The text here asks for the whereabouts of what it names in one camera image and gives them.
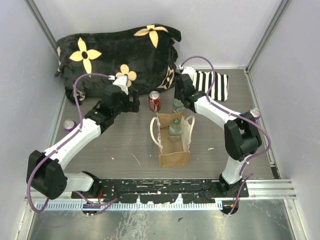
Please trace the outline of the red soda can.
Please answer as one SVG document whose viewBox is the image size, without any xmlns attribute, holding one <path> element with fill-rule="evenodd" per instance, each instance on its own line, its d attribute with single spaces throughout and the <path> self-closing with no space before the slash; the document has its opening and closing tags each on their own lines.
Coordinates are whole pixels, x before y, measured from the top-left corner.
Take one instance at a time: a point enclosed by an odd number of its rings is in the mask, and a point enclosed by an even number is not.
<svg viewBox="0 0 320 240">
<path fill-rule="evenodd" d="M 153 112 L 157 112 L 161 109 L 161 96 L 158 91 L 151 91 L 148 95 L 149 108 Z"/>
</svg>

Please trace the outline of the glass soda water bottle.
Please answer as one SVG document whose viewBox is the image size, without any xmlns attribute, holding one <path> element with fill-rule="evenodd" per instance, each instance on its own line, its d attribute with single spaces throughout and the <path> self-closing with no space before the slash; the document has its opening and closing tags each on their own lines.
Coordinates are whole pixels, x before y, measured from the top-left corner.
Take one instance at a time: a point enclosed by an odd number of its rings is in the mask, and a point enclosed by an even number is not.
<svg viewBox="0 0 320 240">
<path fill-rule="evenodd" d="M 168 128 L 168 138 L 172 142 L 177 142 L 182 135 L 182 125 L 178 118 L 175 118 Z"/>
</svg>

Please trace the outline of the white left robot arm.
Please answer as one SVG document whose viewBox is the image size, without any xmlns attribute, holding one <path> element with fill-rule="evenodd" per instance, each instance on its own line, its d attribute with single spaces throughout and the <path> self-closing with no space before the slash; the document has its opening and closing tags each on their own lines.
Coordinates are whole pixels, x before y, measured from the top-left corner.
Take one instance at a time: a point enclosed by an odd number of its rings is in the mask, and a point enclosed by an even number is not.
<svg viewBox="0 0 320 240">
<path fill-rule="evenodd" d="M 85 114 L 79 125 L 52 147 L 29 155 L 27 167 L 27 190 L 35 189 L 50 200 L 64 192 L 81 192 L 88 198 L 98 197 L 101 181 L 95 175 L 83 171 L 65 173 L 69 162 L 88 143 L 103 134 L 120 113 L 139 111 L 137 90 L 128 92 L 124 86 L 108 85 L 102 99 Z"/>
</svg>

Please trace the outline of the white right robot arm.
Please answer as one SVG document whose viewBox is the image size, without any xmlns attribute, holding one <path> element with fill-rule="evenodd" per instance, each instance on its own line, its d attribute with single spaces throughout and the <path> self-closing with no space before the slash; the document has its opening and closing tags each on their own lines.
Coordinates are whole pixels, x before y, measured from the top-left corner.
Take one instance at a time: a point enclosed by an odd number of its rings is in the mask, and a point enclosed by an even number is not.
<svg viewBox="0 0 320 240">
<path fill-rule="evenodd" d="M 196 91 L 188 74 L 176 78 L 174 96 L 185 108 L 208 118 L 223 129 L 228 159 L 219 176 L 218 189 L 223 196 L 231 197 L 240 187 L 245 160 L 262 145 L 255 110 L 241 114 L 224 107 L 203 91 Z"/>
</svg>

